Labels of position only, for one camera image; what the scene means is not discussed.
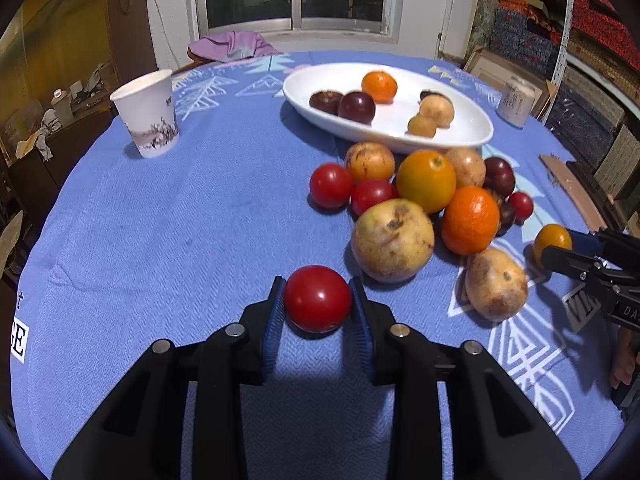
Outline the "person's right hand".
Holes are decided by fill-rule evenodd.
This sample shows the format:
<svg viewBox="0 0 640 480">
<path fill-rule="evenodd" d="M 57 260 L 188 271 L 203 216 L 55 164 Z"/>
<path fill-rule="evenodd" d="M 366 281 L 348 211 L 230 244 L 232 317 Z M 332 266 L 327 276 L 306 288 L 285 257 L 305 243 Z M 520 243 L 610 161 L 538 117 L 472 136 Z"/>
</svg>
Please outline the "person's right hand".
<svg viewBox="0 0 640 480">
<path fill-rule="evenodd" d="M 616 351 L 610 373 L 611 387 L 617 389 L 620 384 L 629 386 L 638 363 L 638 352 L 634 350 L 634 332 L 621 327 L 617 334 Z"/>
</svg>

